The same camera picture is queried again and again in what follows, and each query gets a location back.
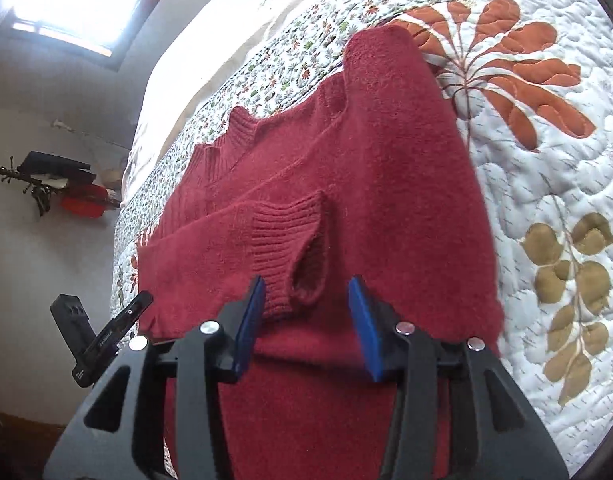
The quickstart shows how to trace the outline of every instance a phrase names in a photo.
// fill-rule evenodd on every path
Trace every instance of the ceiling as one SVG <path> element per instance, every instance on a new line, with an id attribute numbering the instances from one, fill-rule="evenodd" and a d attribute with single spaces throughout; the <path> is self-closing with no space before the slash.
<path id="1" fill-rule="evenodd" d="M 131 147 L 151 70 L 210 0 L 160 0 L 115 72 L 0 28 L 0 106 Z M 0 8 L 0 21 L 8 12 Z"/>

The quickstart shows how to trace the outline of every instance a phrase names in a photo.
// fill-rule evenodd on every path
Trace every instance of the red knit fabric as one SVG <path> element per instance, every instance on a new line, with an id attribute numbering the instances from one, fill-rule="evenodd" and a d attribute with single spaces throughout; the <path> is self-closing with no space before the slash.
<path id="1" fill-rule="evenodd" d="M 375 28 L 301 107 L 263 121 L 237 108 L 216 144 L 195 151 L 139 251 L 155 298 L 141 330 L 181 336 L 262 275 L 253 365 L 221 388 L 237 478 L 376 478 L 393 387 L 362 373 L 351 276 L 435 338 L 495 348 L 501 331 L 488 218 L 455 118 L 410 35 Z"/>

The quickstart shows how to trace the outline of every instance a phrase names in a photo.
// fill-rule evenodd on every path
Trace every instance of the metal rivet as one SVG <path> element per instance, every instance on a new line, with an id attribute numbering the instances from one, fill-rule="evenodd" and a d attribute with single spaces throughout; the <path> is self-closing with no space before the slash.
<path id="1" fill-rule="evenodd" d="M 479 337 L 469 338 L 466 344 L 468 345 L 468 348 L 476 352 L 480 352 L 486 348 L 484 341 L 482 341 Z"/>
<path id="2" fill-rule="evenodd" d="M 220 330 L 220 324 L 217 321 L 205 321 L 200 325 L 200 332 L 206 335 L 214 334 Z"/>
<path id="3" fill-rule="evenodd" d="M 136 352 L 145 349 L 146 345 L 148 345 L 148 339 L 143 335 L 136 336 L 128 342 L 128 347 Z"/>
<path id="4" fill-rule="evenodd" d="M 415 332 L 415 325 L 409 321 L 400 321 L 395 325 L 395 332 L 402 335 L 411 335 Z"/>

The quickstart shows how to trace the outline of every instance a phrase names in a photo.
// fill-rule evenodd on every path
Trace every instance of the floral bedspread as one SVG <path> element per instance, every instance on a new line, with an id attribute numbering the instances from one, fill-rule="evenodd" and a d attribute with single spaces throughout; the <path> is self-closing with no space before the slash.
<path id="1" fill-rule="evenodd" d="M 596 0 L 321 0 L 196 111 L 121 212 L 111 314 L 193 145 L 235 105 L 304 100 L 353 33 L 389 21 L 453 105 L 496 242 L 502 357 L 572 474 L 613 421 L 613 25 Z"/>

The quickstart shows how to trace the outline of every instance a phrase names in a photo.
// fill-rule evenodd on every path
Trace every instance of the window frame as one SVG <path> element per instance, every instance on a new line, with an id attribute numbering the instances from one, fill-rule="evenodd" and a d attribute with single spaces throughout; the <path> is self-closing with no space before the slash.
<path id="1" fill-rule="evenodd" d="M 70 54 L 84 57 L 117 72 L 125 59 L 126 53 L 133 43 L 133 40 L 135 40 L 138 32 L 144 25 L 144 22 L 148 19 L 151 12 L 155 9 L 155 6 L 159 2 L 160 0 L 138 0 L 125 29 L 120 34 L 120 38 L 116 41 L 116 43 L 109 47 L 100 45 L 101 47 L 108 48 L 111 51 L 110 56 L 105 56 L 104 54 L 90 50 L 85 46 L 69 43 L 68 41 L 59 40 L 50 36 L 44 36 L 39 33 L 40 28 L 43 26 L 42 22 L 25 22 L 25 20 L 20 20 L 15 15 L 14 9 L 11 9 L 8 12 L 7 16 L 2 22 L 2 28 L 6 30 L 7 35 L 11 38 L 31 41 L 36 44 L 42 44 L 48 48 L 57 48 Z M 34 27 L 34 30 L 17 30 L 16 28 L 13 28 L 15 23 L 28 23 Z M 47 28 L 61 33 L 58 28 Z"/>

